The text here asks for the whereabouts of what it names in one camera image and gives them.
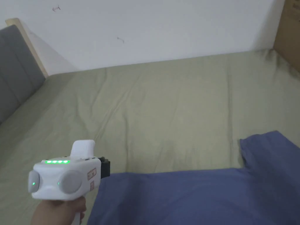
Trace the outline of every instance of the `cardboard box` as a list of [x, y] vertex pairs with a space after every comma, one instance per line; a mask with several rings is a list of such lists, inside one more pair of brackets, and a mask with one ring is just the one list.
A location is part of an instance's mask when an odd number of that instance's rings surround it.
[[286, 0], [274, 49], [300, 72], [300, 0]]

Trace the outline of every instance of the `black nozzle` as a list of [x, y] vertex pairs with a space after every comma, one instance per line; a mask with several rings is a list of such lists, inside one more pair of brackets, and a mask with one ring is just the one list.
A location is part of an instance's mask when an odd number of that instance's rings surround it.
[[101, 179], [110, 176], [110, 161], [104, 157], [98, 158], [101, 161]]

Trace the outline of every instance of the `white wall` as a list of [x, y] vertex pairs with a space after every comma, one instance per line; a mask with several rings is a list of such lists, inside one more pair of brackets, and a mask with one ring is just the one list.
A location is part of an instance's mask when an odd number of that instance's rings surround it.
[[[283, 0], [2, 0], [49, 74], [271, 48]], [[52, 11], [59, 4], [61, 10]]]

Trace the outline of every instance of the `green led light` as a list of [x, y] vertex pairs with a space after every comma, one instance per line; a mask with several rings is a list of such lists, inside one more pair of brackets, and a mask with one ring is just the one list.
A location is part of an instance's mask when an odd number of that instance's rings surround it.
[[68, 163], [70, 163], [70, 160], [64, 160], [64, 161], [62, 161], [62, 160], [59, 160], [59, 161], [57, 161], [57, 160], [53, 160], [53, 161], [48, 160], [48, 161], [45, 161], [45, 163], [47, 163], [47, 164], [68, 164]]

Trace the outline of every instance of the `headboard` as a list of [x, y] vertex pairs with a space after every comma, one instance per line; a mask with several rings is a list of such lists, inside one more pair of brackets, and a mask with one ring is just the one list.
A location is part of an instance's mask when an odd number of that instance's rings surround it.
[[0, 124], [45, 81], [16, 25], [0, 30]]

